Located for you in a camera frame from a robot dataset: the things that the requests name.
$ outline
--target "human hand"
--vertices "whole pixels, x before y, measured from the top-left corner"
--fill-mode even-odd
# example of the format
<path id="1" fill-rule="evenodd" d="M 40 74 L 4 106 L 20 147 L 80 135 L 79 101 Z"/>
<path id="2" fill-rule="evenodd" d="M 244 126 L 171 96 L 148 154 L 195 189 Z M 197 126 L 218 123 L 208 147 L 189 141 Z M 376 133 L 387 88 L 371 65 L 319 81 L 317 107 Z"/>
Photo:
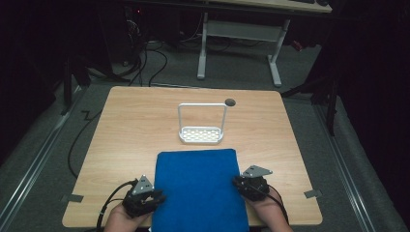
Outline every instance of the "human hand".
<path id="1" fill-rule="evenodd" d="M 269 194 L 283 205 L 280 195 L 274 188 L 269 187 Z M 272 232 L 293 231 L 287 223 L 280 205 L 276 201 L 269 197 L 266 197 L 261 201 L 251 201 L 246 198 L 245 200 L 251 205 L 259 218 L 271 229 Z"/>
<path id="2" fill-rule="evenodd" d="M 134 232 L 136 228 L 152 214 L 130 217 L 123 204 L 120 203 L 109 213 L 104 232 Z"/>

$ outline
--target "table top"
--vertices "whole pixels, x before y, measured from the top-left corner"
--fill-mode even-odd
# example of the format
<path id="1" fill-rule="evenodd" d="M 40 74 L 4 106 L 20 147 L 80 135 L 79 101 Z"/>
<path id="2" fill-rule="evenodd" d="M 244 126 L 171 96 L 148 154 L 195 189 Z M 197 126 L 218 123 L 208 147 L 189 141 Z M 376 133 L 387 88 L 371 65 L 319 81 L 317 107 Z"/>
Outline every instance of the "table top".
<path id="1" fill-rule="evenodd" d="M 249 5 L 254 7 L 265 7 L 284 9 L 291 11 L 302 11 L 310 13 L 330 13 L 332 8 L 328 5 L 326 7 L 320 6 L 316 2 L 313 4 L 302 3 L 290 0 L 208 0 L 210 2 L 220 2 L 227 4 Z"/>
<path id="2" fill-rule="evenodd" d="M 181 142 L 178 135 L 180 103 L 220 103 L 226 99 L 235 100 L 236 105 L 227 110 L 220 144 Z M 197 107 L 194 113 L 184 112 L 183 124 L 209 126 L 221 116 L 209 107 Z M 281 194 L 291 224 L 321 223 L 316 199 L 304 195 L 312 186 L 278 92 L 113 87 L 73 190 L 73 194 L 84 198 L 80 203 L 69 203 L 63 224 L 94 227 L 105 200 L 121 184 L 139 179 L 141 175 L 154 182 L 160 152 L 225 148 L 236 150 L 241 171 L 255 164 L 274 172 L 265 179 Z M 123 198 L 130 188 L 123 188 L 114 198 Z M 103 224 L 116 204 L 108 205 Z M 247 210 L 249 225 L 263 224 L 251 208 L 247 206 Z M 149 218 L 143 226 L 150 224 Z"/>

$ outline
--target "desk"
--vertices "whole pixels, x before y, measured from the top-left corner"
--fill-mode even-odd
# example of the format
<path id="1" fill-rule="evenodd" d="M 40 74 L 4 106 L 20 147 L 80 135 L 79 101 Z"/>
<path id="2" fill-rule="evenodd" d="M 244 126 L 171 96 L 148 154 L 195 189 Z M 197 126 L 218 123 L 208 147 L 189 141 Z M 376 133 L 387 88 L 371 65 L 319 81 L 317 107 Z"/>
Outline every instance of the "desk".
<path id="1" fill-rule="evenodd" d="M 186 145 L 180 141 L 181 102 L 226 99 L 235 100 L 236 105 L 228 109 L 220 144 Z M 210 115 L 207 107 L 198 110 L 204 110 L 199 115 L 205 118 Z M 265 177 L 282 195 L 291 224 L 321 223 L 316 199 L 304 195 L 312 186 L 278 92 L 114 87 L 73 190 L 84 198 L 81 203 L 69 203 L 63 224 L 95 226 L 103 203 L 118 186 L 143 174 L 154 181 L 157 154 L 162 151 L 224 148 L 236 150 L 241 171 L 252 164 L 274 171 Z M 127 190 L 116 197 L 124 197 Z M 107 214 L 116 204 L 109 205 Z M 249 225 L 262 225 L 252 209 L 247 206 L 247 210 Z M 150 224 L 148 219 L 143 226 Z"/>
<path id="2" fill-rule="evenodd" d="M 317 3 L 300 3 L 288 0 L 208 0 L 210 2 L 228 3 L 265 8 L 278 8 L 288 11 L 305 11 L 310 13 L 330 13 L 330 6 L 322 7 Z M 268 55 L 268 63 L 271 69 L 272 79 L 277 87 L 281 86 L 280 76 L 278 73 L 277 59 L 283 40 L 290 23 L 286 19 L 281 26 L 261 26 L 248 23 L 227 22 L 218 20 L 208 20 L 208 14 L 204 14 L 202 26 L 202 46 L 199 53 L 198 62 L 198 79 L 205 78 L 206 70 L 206 42 L 208 36 L 219 36 L 228 38 L 237 38 L 245 40 L 257 40 L 263 42 L 274 42 L 276 45 Z"/>

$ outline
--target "gray carpet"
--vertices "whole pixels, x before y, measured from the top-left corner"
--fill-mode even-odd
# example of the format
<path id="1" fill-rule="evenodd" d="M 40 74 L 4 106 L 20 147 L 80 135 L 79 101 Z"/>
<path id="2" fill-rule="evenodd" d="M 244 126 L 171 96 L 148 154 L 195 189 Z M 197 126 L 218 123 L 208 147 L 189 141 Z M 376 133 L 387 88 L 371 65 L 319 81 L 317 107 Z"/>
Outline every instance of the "gray carpet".
<path id="1" fill-rule="evenodd" d="M 292 47 L 285 46 L 278 58 L 278 68 L 283 83 L 283 86 L 278 89 L 273 85 L 266 57 L 251 52 L 240 54 L 237 52 L 242 49 L 240 46 L 229 47 L 224 52 L 210 50 L 207 77 L 205 80 L 198 81 L 196 79 L 197 49 L 197 47 L 175 49 L 166 45 L 161 47 L 158 51 L 166 55 L 167 65 L 153 80 L 153 85 L 283 92 L 303 83 L 320 51 L 320 47 L 315 47 L 297 52 Z M 149 78 L 162 67 L 165 60 L 156 51 L 148 51 L 147 54 L 147 65 L 142 75 L 143 85 L 148 84 Z M 116 66 L 116 69 L 119 72 L 125 68 Z M 70 118 L 50 151 L 48 161 L 8 231 L 85 230 L 65 228 L 61 223 L 67 206 L 67 203 L 61 202 L 61 198 L 64 194 L 70 194 L 75 184 L 67 160 L 76 136 L 88 122 L 84 120 L 85 113 L 82 111 L 89 111 L 89 117 L 98 113 L 103 108 L 107 93 L 113 85 L 119 83 L 109 79 L 94 78 L 93 84 L 84 92 L 84 96 L 72 110 Z M 60 117 L 59 113 L 64 108 L 61 89 L 56 92 L 56 96 L 57 102 L 37 120 L 13 155 L 0 168 L 1 209 L 6 206 L 46 136 Z M 327 140 L 327 132 L 323 130 L 322 122 L 315 112 L 315 106 L 310 104 L 305 95 L 284 99 L 284 103 L 313 188 L 323 192 L 323 195 L 317 199 L 323 222 L 317 226 L 293 226 L 293 229 L 295 231 L 363 231 L 337 172 L 333 150 Z M 78 173 L 81 168 L 97 123 L 98 120 L 94 120 L 73 147 L 71 164 L 75 173 Z M 366 208 L 372 217 L 375 231 L 408 231 L 368 163 L 341 102 L 337 104 L 335 132 L 338 147 L 345 157 L 354 181 L 358 184 Z"/>

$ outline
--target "white wire basket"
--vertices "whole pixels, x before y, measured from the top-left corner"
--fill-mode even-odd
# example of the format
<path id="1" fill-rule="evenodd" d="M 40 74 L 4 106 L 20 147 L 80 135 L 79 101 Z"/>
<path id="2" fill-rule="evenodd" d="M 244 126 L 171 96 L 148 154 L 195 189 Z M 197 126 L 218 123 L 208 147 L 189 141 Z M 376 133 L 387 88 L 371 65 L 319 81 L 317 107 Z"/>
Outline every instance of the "white wire basket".
<path id="1" fill-rule="evenodd" d="M 225 103 L 180 103 L 178 106 L 178 117 L 180 125 L 179 136 L 181 141 L 189 144 L 219 144 L 223 139 L 223 126 L 225 124 L 227 106 L 233 106 L 234 104 L 233 100 L 227 100 Z M 223 116 L 220 127 L 183 127 L 182 108 L 187 106 L 223 107 Z"/>

